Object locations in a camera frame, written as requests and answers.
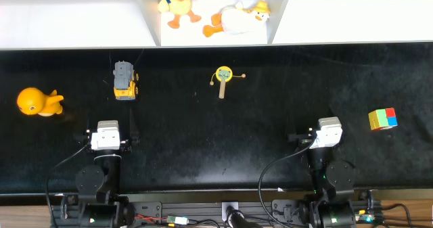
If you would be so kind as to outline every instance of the yellow plush duck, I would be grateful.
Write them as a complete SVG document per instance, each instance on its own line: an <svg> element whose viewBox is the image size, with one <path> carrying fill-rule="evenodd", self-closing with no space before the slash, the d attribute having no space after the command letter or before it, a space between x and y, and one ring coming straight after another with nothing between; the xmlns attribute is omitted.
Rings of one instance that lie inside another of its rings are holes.
<svg viewBox="0 0 433 228"><path fill-rule="evenodd" d="M235 7L226 7L221 13L213 15L213 26L205 25L203 34L211 37L214 33L223 31L230 35L252 32L263 26L270 13L265 1L259 1L251 10L244 9L242 2L238 2Z"/></svg>
<svg viewBox="0 0 433 228"><path fill-rule="evenodd" d="M201 16L195 15L191 11L192 2L191 0L161 0L158 5L160 12L170 11L175 15L173 21L168 22L171 28L179 28L179 21L181 16L188 15L191 18L191 22L198 22L202 19Z"/></svg>
<svg viewBox="0 0 433 228"><path fill-rule="evenodd" d="M63 112L63 107L59 103L61 100L63 96L57 95L56 90L50 95L45 95L39 89L31 87L21 91L16 103L24 114L52 116Z"/></svg>

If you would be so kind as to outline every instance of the toy truck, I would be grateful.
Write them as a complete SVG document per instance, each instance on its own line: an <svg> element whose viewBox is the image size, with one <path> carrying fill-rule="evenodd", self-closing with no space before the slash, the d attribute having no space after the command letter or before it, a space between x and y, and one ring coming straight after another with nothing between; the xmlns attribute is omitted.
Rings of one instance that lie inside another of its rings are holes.
<svg viewBox="0 0 433 228"><path fill-rule="evenodd" d="M117 100L134 100L138 96L138 74L129 62L114 64L114 95Z"/></svg>

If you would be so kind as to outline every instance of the black table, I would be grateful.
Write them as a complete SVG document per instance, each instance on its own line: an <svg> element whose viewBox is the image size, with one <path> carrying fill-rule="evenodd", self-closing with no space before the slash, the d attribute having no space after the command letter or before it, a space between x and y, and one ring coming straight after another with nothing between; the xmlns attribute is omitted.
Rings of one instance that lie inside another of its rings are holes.
<svg viewBox="0 0 433 228"><path fill-rule="evenodd" d="M116 101L114 62L138 58L140 100ZM222 65L247 76L228 82L223 100L219 83L209 85ZM356 188L431 187L432 78L431 43L4 51L0 193L43 193L47 171L80 148L74 133L119 120L128 134L130 109L141 145L123 156L123 193L256 188L266 164L293 151L288 116L305 128L330 112L344 129L335 155L357 166ZM26 87L57 89L64 114L20 113ZM398 126L371 131L368 113L389 107ZM81 154L61 167L51 190L75 190L76 171L92 159ZM310 189L306 158L272 168L264 187Z"/></svg>

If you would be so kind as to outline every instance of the colorful cube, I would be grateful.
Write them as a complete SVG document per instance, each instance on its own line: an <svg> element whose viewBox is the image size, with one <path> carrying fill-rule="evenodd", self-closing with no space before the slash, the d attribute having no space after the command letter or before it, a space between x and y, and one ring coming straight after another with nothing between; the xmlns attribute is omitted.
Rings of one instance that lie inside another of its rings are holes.
<svg viewBox="0 0 433 228"><path fill-rule="evenodd" d="M397 126L394 108L375 110L368 114L371 130L386 130Z"/></svg>

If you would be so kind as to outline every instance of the white plush duck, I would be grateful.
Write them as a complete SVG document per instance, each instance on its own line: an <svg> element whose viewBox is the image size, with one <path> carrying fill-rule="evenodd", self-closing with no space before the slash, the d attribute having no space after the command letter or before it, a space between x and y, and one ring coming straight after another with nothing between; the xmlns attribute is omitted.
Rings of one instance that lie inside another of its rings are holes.
<svg viewBox="0 0 433 228"><path fill-rule="evenodd" d="M212 16L212 25L203 27L203 34L211 37L216 32L238 35L259 29L268 20L271 11L265 1L259 1L251 10L244 9L242 2L235 7L226 7Z"/></svg>

